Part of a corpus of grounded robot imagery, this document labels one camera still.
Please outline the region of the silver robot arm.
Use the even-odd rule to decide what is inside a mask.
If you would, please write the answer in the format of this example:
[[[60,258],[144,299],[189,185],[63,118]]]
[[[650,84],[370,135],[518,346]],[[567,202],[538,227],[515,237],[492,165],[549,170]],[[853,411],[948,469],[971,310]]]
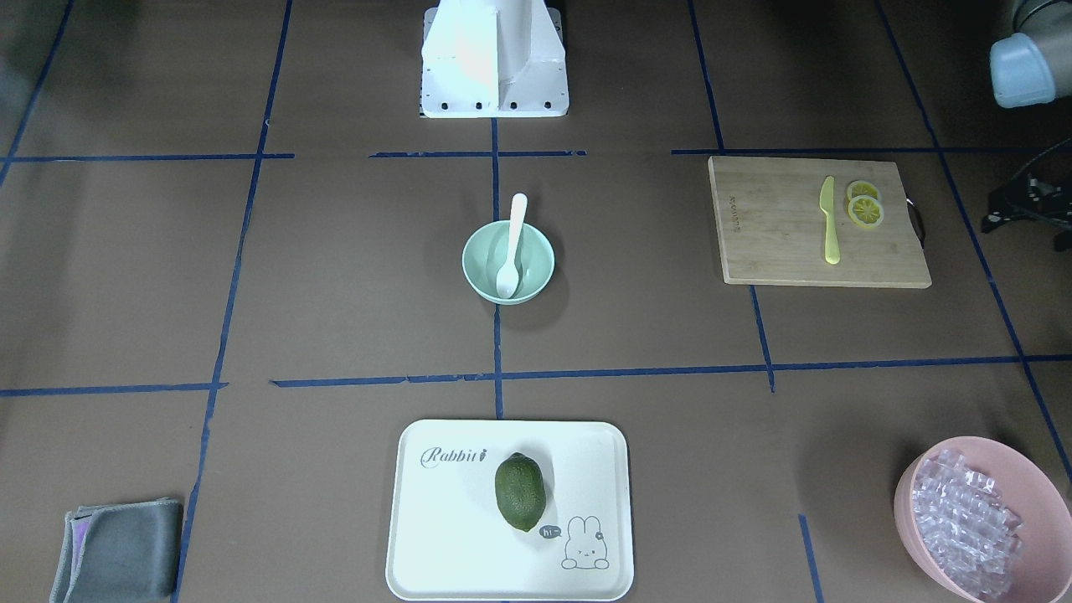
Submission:
[[[1011,34],[989,49],[992,90],[1002,108],[1041,106],[1069,98],[1071,91],[1071,8],[1068,1],[1016,1]],[[1026,161],[1002,186],[991,191],[980,229],[988,234],[1008,223],[1033,221],[1056,227],[1053,247],[1071,248],[1069,176],[1048,183],[1034,170],[1069,138],[1049,145]]]

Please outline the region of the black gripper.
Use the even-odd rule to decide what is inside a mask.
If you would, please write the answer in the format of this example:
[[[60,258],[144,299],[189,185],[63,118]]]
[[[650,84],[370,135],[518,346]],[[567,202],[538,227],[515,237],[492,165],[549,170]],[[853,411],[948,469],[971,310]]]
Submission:
[[[991,191],[987,214],[982,218],[982,233],[1007,223],[1031,220],[1048,223],[1058,229],[1054,249],[1062,252],[1071,248],[1071,176],[1057,183],[1046,183],[1027,170],[1016,174],[1011,182]]]

